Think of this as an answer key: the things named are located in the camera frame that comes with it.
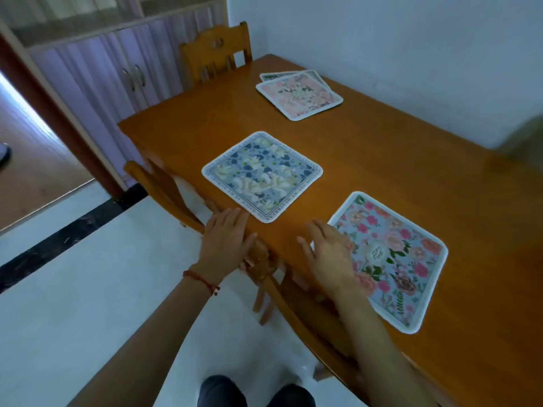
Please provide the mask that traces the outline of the person's left hand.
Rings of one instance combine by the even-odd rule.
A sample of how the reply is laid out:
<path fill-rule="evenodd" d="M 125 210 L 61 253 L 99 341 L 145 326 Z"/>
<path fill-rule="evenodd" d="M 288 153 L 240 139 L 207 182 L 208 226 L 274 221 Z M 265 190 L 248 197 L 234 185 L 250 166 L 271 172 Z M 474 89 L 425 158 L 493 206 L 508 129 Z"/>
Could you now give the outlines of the person's left hand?
<path fill-rule="evenodd" d="M 245 228 L 249 213 L 241 211 L 237 219 L 238 232 L 227 233 L 225 230 L 226 210 L 213 215 L 218 217 L 216 234 L 213 238 L 205 238 L 204 231 L 199 259 L 189 268 L 203 280 L 216 286 L 220 285 L 223 279 L 242 263 L 241 244 L 248 236 L 245 234 Z"/>

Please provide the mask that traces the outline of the person's right hand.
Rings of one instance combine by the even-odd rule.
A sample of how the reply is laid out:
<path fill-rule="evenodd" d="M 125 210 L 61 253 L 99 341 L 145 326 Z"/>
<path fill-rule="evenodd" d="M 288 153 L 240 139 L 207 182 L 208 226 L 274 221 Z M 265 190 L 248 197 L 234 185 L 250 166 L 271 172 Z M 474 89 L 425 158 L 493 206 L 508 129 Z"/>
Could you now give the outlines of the person's right hand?
<path fill-rule="evenodd" d="M 314 266 L 309 268 L 329 297 L 336 300 L 355 281 L 350 255 L 351 242 L 348 239 L 348 246 L 343 246 L 326 241 L 322 236 L 320 222 L 314 218 L 305 224 L 316 257 Z"/>

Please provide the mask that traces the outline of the person's right forearm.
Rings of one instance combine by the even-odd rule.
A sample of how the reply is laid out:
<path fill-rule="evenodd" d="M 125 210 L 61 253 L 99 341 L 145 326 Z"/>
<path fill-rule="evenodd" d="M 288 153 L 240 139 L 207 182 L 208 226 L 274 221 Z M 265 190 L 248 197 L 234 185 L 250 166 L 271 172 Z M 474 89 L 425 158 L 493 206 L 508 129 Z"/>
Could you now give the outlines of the person's right forearm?
<path fill-rule="evenodd" d="M 330 293 L 354 346 L 371 407 L 438 407 L 359 285 Z"/>

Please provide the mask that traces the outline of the person's left forearm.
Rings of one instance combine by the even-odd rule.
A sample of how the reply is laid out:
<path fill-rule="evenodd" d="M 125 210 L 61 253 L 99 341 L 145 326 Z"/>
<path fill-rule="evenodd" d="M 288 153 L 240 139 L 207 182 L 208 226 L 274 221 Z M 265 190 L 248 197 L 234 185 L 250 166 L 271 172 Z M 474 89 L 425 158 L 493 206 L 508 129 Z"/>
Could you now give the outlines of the person's left forearm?
<path fill-rule="evenodd" d="M 68 407 L 153 407 L 189 330 L 219 289 L 185 271 L 180 283 Z"/>

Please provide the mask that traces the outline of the blue floral placemat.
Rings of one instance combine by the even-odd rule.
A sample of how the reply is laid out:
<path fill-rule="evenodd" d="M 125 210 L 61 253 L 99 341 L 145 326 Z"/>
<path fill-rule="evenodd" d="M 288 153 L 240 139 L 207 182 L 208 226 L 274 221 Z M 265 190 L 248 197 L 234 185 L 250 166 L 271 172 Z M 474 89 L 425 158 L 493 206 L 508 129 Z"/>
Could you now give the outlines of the blue floral placemat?
<path fill-rule="evenodd" d="M 201 173 L 269 224 L 322 176 L 323 169 L 267 132 L 257 131 L 206 164 Z"/>

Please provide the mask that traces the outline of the wooden chair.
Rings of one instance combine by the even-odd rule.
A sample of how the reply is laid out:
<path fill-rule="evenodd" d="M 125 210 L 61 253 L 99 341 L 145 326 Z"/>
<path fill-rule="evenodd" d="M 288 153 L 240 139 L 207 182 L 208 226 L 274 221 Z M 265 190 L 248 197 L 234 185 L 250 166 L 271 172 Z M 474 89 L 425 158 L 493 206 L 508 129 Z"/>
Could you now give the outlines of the wooden chair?
<path fill-rule="evenodd" d="M 181 60 L 194 88 L 235 70 L 234 55 L 243 53 L 245 64 L 253 61 L 248 23 L 217 25 L 199 33 L 190 43 L 179 46 Z"/>
<path fill-rule="evenodd" d="M 203 234 L 204 224 L 189 210 L 173 178 L 152 161 L 149 163 L 151 172 L 134 161 L 126 162 L 124 170 L 181 225 Z M 253 311 L 261 310 L 265 295 L 270 298 L 260 324 L 264 325 L 274 309 L 278 309 L 323 365 L 316 369 L 315 380 L 335 376 L 362 402 L 370 404 L 365 380 L 355 361 L 354 347 L 331 301 L 318 301 L 314 291 L 303 289 L 296 282 L 292 268 L 283 264 L 261 241 L 257 241 L 246 256 L 242 269 L 258 286 Z"/>

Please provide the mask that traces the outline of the pink rose floral placemat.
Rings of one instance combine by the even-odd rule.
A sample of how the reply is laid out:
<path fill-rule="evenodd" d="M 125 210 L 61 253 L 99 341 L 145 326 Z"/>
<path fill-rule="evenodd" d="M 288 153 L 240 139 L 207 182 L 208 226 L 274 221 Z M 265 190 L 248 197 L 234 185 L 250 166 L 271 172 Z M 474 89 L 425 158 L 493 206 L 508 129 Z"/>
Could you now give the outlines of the pink rose floral placemat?
<path fill-rule="evenodd" d="M 449 253 L 430 232 L 361 191 L 328 221 L 351 242 L 355 279 L 399 332 L 419 331 Z"/>

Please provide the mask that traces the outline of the pale pink floral placemat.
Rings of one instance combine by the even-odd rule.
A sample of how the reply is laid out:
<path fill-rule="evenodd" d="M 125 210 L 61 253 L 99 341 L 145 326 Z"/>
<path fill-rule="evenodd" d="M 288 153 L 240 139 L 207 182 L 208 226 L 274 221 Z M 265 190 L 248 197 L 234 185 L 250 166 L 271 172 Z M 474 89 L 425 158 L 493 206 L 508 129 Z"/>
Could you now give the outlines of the pale pink floral placemat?
<path fill-rule="evenodd" d="M 256 85 L 256 90 L 293 122 L 343 103 L 341 96 L 315 80 L 307 71 L 263 81 Z"/>

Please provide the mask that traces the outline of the person's right leg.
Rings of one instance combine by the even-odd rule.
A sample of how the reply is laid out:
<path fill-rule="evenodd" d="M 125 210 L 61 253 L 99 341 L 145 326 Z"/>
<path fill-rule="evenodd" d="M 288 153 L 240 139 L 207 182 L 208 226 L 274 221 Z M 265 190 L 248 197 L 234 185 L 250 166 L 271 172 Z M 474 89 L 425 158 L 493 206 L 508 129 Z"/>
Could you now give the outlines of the person's right leg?
<path fill-rule="evenodd" d="M 316 407 L 316 402 L 304 387 L 288 384 L 275 393 L 266 407 Z"/>

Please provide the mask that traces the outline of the person's leg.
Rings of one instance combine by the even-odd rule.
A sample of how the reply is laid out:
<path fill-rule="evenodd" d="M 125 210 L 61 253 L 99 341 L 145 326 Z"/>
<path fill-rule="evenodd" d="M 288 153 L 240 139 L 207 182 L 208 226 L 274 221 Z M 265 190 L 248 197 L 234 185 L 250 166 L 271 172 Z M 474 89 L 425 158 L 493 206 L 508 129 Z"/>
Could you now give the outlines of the person's leg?
<path fill-rule="evenodd" d="M 248 407 L 240 388 L 227 376 L 214 375 L 200 386 L 197 407 Z"/>
<path fill-rule="evenodd" d="M 266 407 L 316 407 L 316 402 L 304 387 L 288 384 L 275 393 Z"/>

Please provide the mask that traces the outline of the green floral placemat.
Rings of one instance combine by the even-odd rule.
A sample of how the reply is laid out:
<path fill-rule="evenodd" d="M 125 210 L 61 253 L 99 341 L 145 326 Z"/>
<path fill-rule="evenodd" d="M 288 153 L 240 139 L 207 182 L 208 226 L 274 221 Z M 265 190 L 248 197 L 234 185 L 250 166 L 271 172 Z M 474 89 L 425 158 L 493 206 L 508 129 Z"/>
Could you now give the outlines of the green floral placemat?
<path fill-rule="evenodd" d="M 296 74 L 299 74 L 299 73 L 300 74 L 305 73 L 310 78 L 312 78 L 313 80 L 320 83 L 322 86 L 324 86 L 326 88 L 329 88 L 329 85 L 322 79 L 322 77 L 318 74 L 318 72 L 316 70 L 313 70 L 313 69 L 298 70 L 298 71 L 293 71 L 293 72 L 262 73 L 262 74 L 260 74 L 260 79 L 261 79 L 262 82 L 265 82 L 265 81 L 270 81 L 270 80 L 274 80 L 274 79 L 279 79 L 279 78 L 285 77 L 285 76 L 296 75 Z"/>

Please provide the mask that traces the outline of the person's left leg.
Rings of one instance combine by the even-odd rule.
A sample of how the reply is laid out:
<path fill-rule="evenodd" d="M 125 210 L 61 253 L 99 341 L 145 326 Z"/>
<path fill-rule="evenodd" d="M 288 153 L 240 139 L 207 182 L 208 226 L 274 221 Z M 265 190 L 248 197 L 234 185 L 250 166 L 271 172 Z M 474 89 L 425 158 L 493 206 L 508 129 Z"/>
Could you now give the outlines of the person's left leg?
<path fill-rule="evenodd" d="M 200 386 L 197 407 L 248 407 L 240 388 L 227 376 L 214 375 Z"/>

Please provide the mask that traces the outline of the cabinet with purple curtained doors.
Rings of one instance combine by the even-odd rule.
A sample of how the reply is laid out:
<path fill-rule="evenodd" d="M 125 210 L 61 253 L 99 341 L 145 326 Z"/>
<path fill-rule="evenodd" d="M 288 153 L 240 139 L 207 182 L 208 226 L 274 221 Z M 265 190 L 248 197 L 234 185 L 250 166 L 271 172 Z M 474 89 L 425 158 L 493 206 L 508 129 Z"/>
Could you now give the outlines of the cabinet with purple curtained doors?
<path fill-rule="evenodd" d="M 118 123 L 192 88 L 179 46 L 226 18 L 224 0 L 0 0 L 0 31 L 126 187 L 125 163 L 145 162 Z"/>

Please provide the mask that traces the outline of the dark brown door frame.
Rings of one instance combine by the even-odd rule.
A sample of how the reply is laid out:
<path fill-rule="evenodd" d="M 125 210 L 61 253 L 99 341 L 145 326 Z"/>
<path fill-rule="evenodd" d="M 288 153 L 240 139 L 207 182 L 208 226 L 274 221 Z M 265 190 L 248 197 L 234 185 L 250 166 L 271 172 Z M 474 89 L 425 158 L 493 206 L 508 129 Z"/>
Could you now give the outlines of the dark brown door frame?
<path fill-rule="evenodd" d="M 0 35 L 0 72 L 105 191 L 112 198 L 120 198 L 125 192 L 124 188 L 107 170 L 106 165 L 85 142 L 73 123 L 54 103 L 54 100 L 2 35 Z"/>

